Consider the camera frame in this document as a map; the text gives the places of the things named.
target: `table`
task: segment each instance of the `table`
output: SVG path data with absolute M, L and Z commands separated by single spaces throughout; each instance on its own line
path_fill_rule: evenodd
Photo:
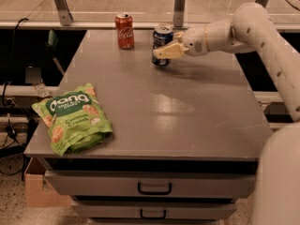
M 113 127 L 105 143 L 59 157 L 40 123 L 25 154 L 94 223 L 227 218 L 253 191 L 272 130 L 233 54 L 156 67 L 152 32 L 135 30 L 135 48 L 119 50 L 115 30 L 87 31 L 59 85 L 95 86 Z

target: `brown box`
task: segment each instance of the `brown box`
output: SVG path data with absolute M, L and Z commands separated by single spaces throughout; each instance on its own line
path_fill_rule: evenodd
M 70 206 L 69 196 L 59 195 L 44 178 L 46 170 L 36 158 L 31 158 L 25 171 L 25 201 L 28 207 Z

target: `green chip bag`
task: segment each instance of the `green chip bag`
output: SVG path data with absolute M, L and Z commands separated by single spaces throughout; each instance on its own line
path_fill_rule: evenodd
M 49 128 L 51 148 L 59 156 L 102 143 L 113 132 L 98 103 L 91 83 L 62 96 L 47 98 L 32 105 Z

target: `floor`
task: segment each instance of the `floor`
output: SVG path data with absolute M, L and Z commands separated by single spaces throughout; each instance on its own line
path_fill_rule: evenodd
M 170 22 L 172 0 L 68 0 L 69 8 L 76 21 L 113 21 L 115 12 L 127 9 L 137 22 Z M 245 2 L 254 0 L 187 0 L 186 23 L 208 23 L 233 14 Z M 299 0 L 289 0 L 300 8 Z M 300 11 L 285 0 L 269 0 L 267 10 L 275 23 L 300 24 Z M 53 0 L 0 0 L 0 23 L 28 17 L 31 21 L 56 21 L 57 13 Z M 6 134 L 0 134 L 0 145 Z M 23 156 L 0 158 L 0 171 L 14 173 L 23 165 Z M 248 225 L 251 221 L 253 197 L 237 201 L 237 211 L 228 219 L 230 225 Z M 70 207 L 29 208 L 25 205 L 24 181 L 21 174 L 0 173 L 0 225 L 83 225 L 87 220 L 78 217 Z

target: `black drawer handle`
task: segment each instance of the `black drawer handle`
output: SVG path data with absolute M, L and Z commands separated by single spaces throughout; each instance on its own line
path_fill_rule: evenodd
M 158 195 L 158 196 L 169 195 L 172 192 L 172 183 L 169 183 L 169 187 L 168 187 L 167 191 L 143 191 L 142 190 L 142 183 L 139 182 L 138 183 L 138 191 L 142 195 L 152 195 L 152 196 L 153 195 Z
M 140 216 L 141 216 L 142 219 L 152 219 L 152 220 L 165 219 L 166 216 L 167 216 L 167 211 L 166 211 L 166 209 L 164 209 L 164 210 L 163 210 L 163 215 L 162 215 L 161 217 L 145 217 L 145 216 L 143 215 L 143 210 L 141 209 L 141 210 L 140 210 Z

